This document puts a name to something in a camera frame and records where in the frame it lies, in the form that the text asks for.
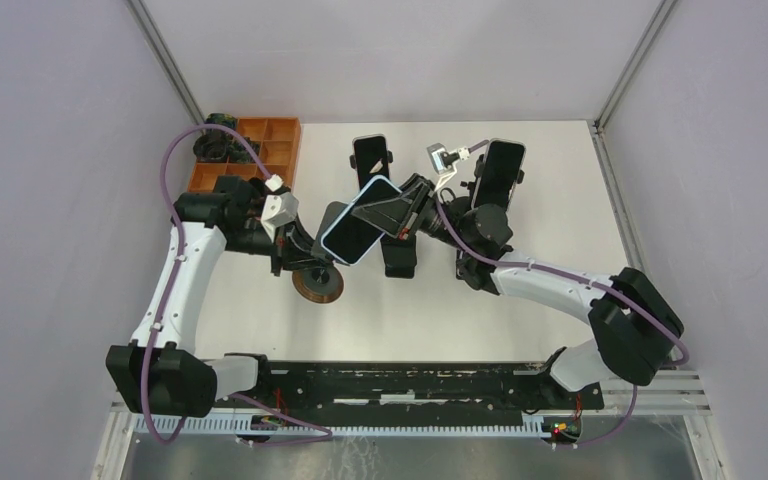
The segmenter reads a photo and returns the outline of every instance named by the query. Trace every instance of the smartphone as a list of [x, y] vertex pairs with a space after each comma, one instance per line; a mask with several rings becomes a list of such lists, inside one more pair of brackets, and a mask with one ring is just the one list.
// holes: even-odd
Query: smartphone
[[329, 255], [347, 265], [358, 263], [372, 249], [384, 232], [353, 217], [350, 213], [358, 203], [365, 204], [393, 198], [402, 193], [387, 177], [376, 175], [337, 216], [322, 234], [320, 242]]
[[352, 140], [355, 151], [355, 168], [358, 181], [362, 182], [374, 175], [390, 177], [390, 166], [387, 162], [387, 140], [384, 135], [370, 135]]
[[494, 203], [507, 210], [524, 157], [525, 145], [507, 140], [491, 140], [484, 154], [481, 176], [476, 179], [470, 208]]

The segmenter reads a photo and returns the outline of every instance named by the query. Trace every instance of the black phone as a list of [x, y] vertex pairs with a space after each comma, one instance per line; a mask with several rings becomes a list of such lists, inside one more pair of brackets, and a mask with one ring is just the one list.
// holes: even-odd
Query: black phone
[[322, 234], [322, 247], [332, 257], [347, 265], [354, 265], [366, 255], [384, 232], [351, 215], [357, 204], [393, 198], [402, 193], [386, 177], [376, 175], [367, 182], [360, 193], [337, 216], [336, 220]]
[[484, 154], [480, 176], [475, 180], [470, 208], [493, 203], [507, 210], [519, 180], [523, 158], [525, 145], [491, 140]]
[[355, 151], [354, 164], [359, 181], [374, 175], [390, 177], [390, 164], [387, 161], [387, 140], [384, 139], [384, 135], [358, 137], [352, 140], [352, 148]]

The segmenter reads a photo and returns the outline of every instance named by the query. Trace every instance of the phone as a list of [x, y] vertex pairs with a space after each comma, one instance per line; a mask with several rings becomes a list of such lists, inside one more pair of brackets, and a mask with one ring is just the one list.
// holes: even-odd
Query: phone
[[387, 161], [387, 140], [384, 135], [370, 135], [352, 140], [355, 151], [355, 168], [358, 181], [363, 182], [373, 175], [390, 177], [390, 164]]
[[384, 232], [351, 215], [352, 208], [377, 200], [386, 200], [402, 193], [387, 177], [376, 175], [337, 216], [322, 234], [320, 242], [329, 255], [347, 265], [358, 263], [372, 249]]
[[505, 210], [519, 178], [525, 145], [494, 139], [487, 145], [481, 176], [476, 179], [470, 208], [494, 203]]

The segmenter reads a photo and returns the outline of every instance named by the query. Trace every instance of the robotic hand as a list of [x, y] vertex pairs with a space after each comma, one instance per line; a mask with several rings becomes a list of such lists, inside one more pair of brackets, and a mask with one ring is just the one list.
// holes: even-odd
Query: robotic hand
[[[475, 290], [527, 298], [588, 324], [594, 338], [558, 350], [540, 372], [539, 395], [550, 403], [553, 397], [614, 376], [648, 385], [667, 364], [674, 345], [686, 358], [678, 340], [682, 323], [643, 273], [624, 268], [609, 276], [538, 262], [507, 244], [513, 232], [504, 208], [471, 207], [464, 197], [441, 201], [437, 193], [452, 177], [455, 164], [468, 158], [471, 150], [447, 152], [442, 145], [432, 146], [429, 154], [440, 175], [436, 182], [414, 174], [398, 194], [339, 204], [340, 208], [392, 238], [423, 232], [465, 251], [468, 255], [457, 261], [458, 272]], [[249, 391], [266, 375], [264, 356], [229, 355], [204, 362], [192, 355], [198, 314], [223, 251], [270, 257], [272, 273], [292, 271], [294, 285], [309, 300], [327, 303], [340, 296], [343, 283], [334, 268], [335, 258], [320, 248], [322, 232], [335, 215], [326, 213], [313, 238], [297, 218], [297, 206], [280, 180], [245, 181], [234, 176], [219, 177], [212, 193], [184, 193], [178, 198], [174, 207], [186, 239], [183, 254], [176, 251], [176, 226], [146, 316], [131, 342], [112, 346], [107, 356], [108, 371], [132, 412], [142, 411], [140, 372], [146, 358], [150, 365], [142, 392], [147, 392], [148, 405], [157, 414], [203, 417], [216, 400]], [[169, 291], [173, 273], [177, 280]], [[158, 312], [161, 303], [165, 308]], [[156, 318], [162, 318], [163, 324]], [[150, 342], [152, 335], [156, 342]]]

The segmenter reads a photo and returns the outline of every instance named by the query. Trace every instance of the phone mount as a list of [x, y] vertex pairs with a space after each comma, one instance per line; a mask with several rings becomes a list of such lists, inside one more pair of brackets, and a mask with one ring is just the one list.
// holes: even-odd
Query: phone mount
[[[385, 161], [358, 162], [357, 157], [349, 157], [349, 165], [357, 173], [358, 189], [381, 175], [390, 179], [390, 164], [393, 163], [393, 152], [387, 150]], [[416, 270], [416, 237], [400, 240], [392, 237], [381, 238], [381, 253], [384, 256], [384, 275], [388, 278], [413, 278]]]

